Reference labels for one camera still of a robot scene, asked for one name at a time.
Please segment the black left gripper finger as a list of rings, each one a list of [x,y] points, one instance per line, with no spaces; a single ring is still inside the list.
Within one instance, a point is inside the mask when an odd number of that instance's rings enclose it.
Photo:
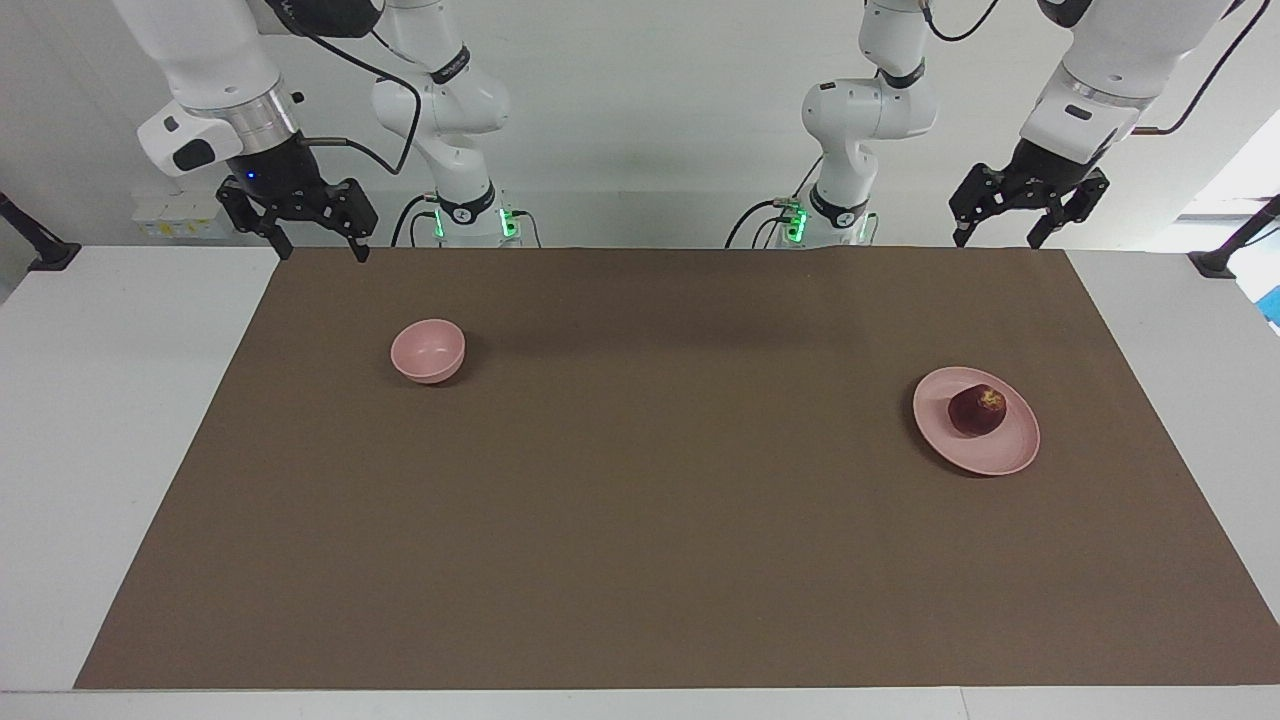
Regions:
[[[1028,245],[1041,249],[1051,234],[1071,223],[1085,222],[1108,188],[1108,178],[1102,170],[1091,170],[1069,193],[1066,201],[1051,199],[1044,215],[1028,233]]]
[[[954,218],[954,243],[963,249],[977,231],[977,227],[1004,211],[1002,200],[1004,173],[986,164],[975,164],[960,182],[950,197],[950,211]]]

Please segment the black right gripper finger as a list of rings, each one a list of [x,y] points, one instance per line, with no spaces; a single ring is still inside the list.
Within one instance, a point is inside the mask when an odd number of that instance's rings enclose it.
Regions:
[[[237,232],[266,240],[282,261],[291,258],[293,243],[280,228],[274,205],[269,204],[265,211],[259,211],[237,179],[224,179],[216,191],[216,199]]]
[[[357,263],[366,263],[371,249],[367,238],[378,227],[378,213],[356,178],[335,186],[335,222]]]

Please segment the dark red apple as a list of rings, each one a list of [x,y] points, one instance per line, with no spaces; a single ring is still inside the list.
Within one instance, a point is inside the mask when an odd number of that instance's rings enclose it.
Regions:
[[[956,432],[966,437],[988,436],[997,430],[1007,416],[1005,395],[989,384],[972,386],[951,397],[948,419]]]

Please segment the pink bowl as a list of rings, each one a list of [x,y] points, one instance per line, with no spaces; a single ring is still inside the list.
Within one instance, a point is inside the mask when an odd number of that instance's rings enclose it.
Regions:
[[[460,327],[445,319],[424,319],[407,325],[392,342],[392,366],[407,380],[434,386],[451,379],[463,365],[467,341]]]

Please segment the pink plate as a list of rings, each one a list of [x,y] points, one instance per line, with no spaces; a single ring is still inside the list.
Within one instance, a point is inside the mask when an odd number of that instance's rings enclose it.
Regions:
[[[950,419],[951,400],[988,386],[1005,400],[1002,423],[984,436],[968,436]],[[945,366],[922,377],[911,396],[916,429],[954,466],[980,477],[1007,477],[1029,468],[1041,451],[1041,424],[1027,400],[1004,379],[969,366]]]

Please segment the black clamp stand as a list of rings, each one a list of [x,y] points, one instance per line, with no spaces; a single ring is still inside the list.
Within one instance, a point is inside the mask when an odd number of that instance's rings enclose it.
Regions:
[[[65,270],[83,249],[82,243],[61,240],[4,192],[0,192],[0,217],[35,250],[36,259],[29,264],[29,272]]]
[[[1280,193],[1267,199],[1216,249],[1192,251],[1187,258],[1203,278],[1234,281],[1236,275],[1229,268],[1233,256],[1277,232],[1280,232]]]

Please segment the brown table mat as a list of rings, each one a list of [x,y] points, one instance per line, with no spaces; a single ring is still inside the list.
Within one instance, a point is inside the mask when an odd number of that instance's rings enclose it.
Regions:
[[[1029,468],[928,446],[945,366]],[[1064,252],[301,249],[76,684],[1274,685],[1280,625]]]

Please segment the white wall socket boxes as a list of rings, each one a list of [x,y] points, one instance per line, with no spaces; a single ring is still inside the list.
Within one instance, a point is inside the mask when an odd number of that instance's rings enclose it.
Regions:
[[[140,234],[172,243],[230,242],[237,232],[211,193],[137,197],[131,215]]]

